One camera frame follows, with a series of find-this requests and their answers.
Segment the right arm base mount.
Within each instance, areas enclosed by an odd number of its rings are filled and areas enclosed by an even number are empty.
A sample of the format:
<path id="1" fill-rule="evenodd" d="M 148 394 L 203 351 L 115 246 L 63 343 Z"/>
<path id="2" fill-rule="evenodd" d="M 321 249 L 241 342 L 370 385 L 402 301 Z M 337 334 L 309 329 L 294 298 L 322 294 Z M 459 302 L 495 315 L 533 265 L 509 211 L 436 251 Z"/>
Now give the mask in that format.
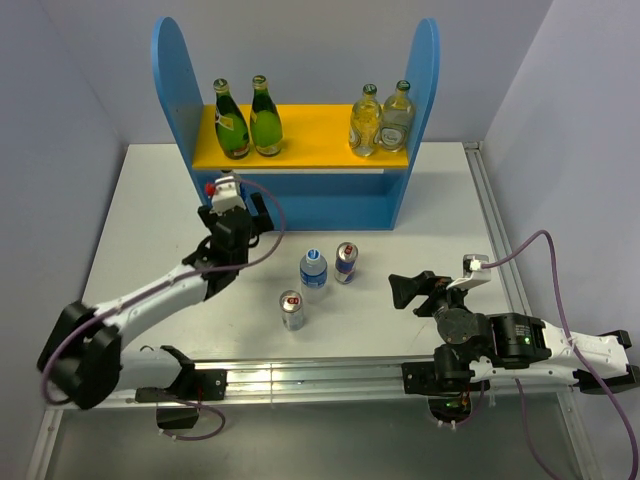
<path id="1" fill-rule="evenodd" d="M 473 381 L 468 365 L 446 366 L 422 361 L 401 364 L 404 393 L 427 398 L 428 411 L 438 428 L 456 431 L 479 412 L 490 389 L 486 380 Z"/>

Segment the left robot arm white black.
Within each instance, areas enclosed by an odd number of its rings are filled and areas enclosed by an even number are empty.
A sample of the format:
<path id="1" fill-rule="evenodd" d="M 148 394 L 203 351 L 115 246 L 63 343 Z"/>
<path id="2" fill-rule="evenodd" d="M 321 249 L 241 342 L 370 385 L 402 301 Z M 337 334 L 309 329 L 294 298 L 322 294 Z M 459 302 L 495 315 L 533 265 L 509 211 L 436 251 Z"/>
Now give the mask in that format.
<path id="1" fill-rule="evenodd" d="M 173 270 L 150 284 L 97 305 L 75 301 L 64 307 L 37 360 L 40 392 L 51 406 L 96 407 L 112 393 L 142 389 L 155 399 L 186 402 L 202 380 L 195 363 L 172 346 L 123 359 L 133 340 L 173 314 L 206 302 L 254 266 L 249 252 L 262 234 L 282 232 L 265 204 L 271 193 L 256 186 L 242 197 L 231 178 L 214 189 L 198 215 L 209 234 Z"/>

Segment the water bottle blue label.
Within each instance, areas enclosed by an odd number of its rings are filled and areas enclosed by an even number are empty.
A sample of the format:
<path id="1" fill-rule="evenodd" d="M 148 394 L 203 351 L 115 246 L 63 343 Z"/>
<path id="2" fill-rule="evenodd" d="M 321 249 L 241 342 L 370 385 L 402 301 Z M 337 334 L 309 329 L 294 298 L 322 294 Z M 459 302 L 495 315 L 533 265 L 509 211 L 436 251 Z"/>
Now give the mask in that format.
<path id="1" fill-rule="evenodd" d="M 222 170 L 221 177 L 222 178 L 233 177 L 235 179 L 235 182 L 227 182 L 223 185 L 223 188 L 227 190 L 231 188 L 235 188 L 237 193 L 241 197 L 241 199 L 244 202 L 247 201 L 246 188 L 244 186 L 244 183 L 242 182 L 241 176 L 238 173 L 236 173 L 234 170 Z"/>
<path id="2" fill-rule="evenodd" d="M 299 263 L 302 296 L 307 303 L 320 301 L 326 291 L 328 264 L 322 253 L 309 249 Z"/>

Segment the green glass bottle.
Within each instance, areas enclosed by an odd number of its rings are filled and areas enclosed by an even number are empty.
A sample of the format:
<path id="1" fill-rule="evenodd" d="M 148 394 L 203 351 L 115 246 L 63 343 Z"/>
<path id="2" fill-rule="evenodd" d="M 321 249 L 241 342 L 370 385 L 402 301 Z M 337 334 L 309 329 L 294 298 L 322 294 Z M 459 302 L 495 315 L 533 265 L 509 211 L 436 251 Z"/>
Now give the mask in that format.
<path id="1" fill-rule="evenodd" d="M 268 90 L 264 75 L 252 79 L 253 100 L 250 111 L 250 131 L 256 151 L 272 157 L 281 151 L 283 139 L 282 123 Z"/>
<path id="2" fill-rule="evenodd" d="M 249 131 L 243 114 L 233 100 L 228 82 L 218 78 L 213 82 L 216 94 L 215 130 L 223 153 L 232 160 L 248 155 Z"/>

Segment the silver can front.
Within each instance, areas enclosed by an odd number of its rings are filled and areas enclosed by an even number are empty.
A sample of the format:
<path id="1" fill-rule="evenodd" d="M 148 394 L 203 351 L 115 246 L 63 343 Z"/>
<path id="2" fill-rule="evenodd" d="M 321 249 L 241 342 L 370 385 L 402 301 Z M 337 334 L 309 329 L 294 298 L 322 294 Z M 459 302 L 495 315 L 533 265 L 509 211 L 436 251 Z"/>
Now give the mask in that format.
<path id="1" fill-rule="evenodd" d="M 304 303 L 301 294 L 295 290 L 284 291 L 279 299 L 280 314 L 284 327 L 297 331 L 304 326 Z"/>

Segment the green glass bottle front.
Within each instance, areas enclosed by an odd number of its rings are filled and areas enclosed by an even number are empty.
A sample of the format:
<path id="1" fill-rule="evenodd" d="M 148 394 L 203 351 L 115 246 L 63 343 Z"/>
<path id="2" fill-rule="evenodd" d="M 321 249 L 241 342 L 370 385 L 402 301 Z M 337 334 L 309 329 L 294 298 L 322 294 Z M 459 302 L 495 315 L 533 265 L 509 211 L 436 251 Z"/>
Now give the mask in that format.
<path id="1" fill-rule="evenodd" d="M 250 131 L 256 151 L 272 157 L 281 151 L 283 139 L 282 123 L 268 90 L 264 75 L 252 79 L 253 100 L 250 111 Z"/>

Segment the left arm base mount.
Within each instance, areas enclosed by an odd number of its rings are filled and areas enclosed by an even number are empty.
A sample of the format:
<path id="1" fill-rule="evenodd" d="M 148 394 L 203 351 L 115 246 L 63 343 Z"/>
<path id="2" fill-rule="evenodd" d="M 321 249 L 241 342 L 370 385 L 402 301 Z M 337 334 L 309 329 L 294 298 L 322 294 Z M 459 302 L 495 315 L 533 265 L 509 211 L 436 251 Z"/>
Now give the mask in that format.
<path id="1" fill-rule="evenodd" d="M 224 369 L 194 369 L 166 388 L 143 387 L 135 392 L 136 403 L 174 402 L 180 408 L 158 407 L 156 423 L 163 430 L 189 430 L 204 412 L 202 404 L 221 401 L 225 397 L 227 371 Z"/>

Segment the red bull can back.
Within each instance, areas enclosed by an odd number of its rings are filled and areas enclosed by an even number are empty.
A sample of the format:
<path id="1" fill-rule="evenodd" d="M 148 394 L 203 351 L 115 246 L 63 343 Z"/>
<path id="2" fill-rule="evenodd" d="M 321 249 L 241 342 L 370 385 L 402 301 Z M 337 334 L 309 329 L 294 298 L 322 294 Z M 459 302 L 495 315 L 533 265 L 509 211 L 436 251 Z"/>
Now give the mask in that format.
<path id="1" fill-rule="evenodd" d="M 358 248 L 352 242 L 343 242 L 336 249 L 334 277 L 341 284 L 353 281 L 358 259 Z"/>

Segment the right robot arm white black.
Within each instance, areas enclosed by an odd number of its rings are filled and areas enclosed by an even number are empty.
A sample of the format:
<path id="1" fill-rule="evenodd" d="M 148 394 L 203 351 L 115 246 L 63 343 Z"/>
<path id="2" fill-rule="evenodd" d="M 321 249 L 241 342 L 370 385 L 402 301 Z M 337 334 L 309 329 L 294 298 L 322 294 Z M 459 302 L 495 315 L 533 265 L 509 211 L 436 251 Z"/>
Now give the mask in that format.
<path id="1" fill-rule="evenodd" d="M 639 369 L 626 355 L 631 346 L 626 331 L 599 336 L 566 333 L 521 313 L 471 311 L 464 303 L 468 291 L 490 278 L 490 271 L 482 268 L 468 270 L 458 279 L 431 271 L 415 277 L 389 276 L 395 308 L 404 309 L 415 297 L 424 297 L 413 312 L 433 319 L 442 340 L 430 360 L 402 364 L 406 393 L 452 396 L 514 379 L 576 387 L 585 394 L 638 387 Z"/>

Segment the green glass bottle back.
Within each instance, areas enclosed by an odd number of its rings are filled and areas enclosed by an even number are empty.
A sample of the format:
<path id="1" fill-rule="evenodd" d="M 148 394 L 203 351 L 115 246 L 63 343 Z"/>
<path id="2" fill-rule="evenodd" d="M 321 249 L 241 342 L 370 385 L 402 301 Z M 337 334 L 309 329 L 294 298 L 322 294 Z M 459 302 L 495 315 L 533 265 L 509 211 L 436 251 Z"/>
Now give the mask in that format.
<path id="1" fill-rule="evenodd" d="M 228 82 L 218 78 L 213 82 L 216 94 L 215 130 L 223 153 L 232 160 L 248 155 L 249 131 L 243 114 L 233 100 Z"/>

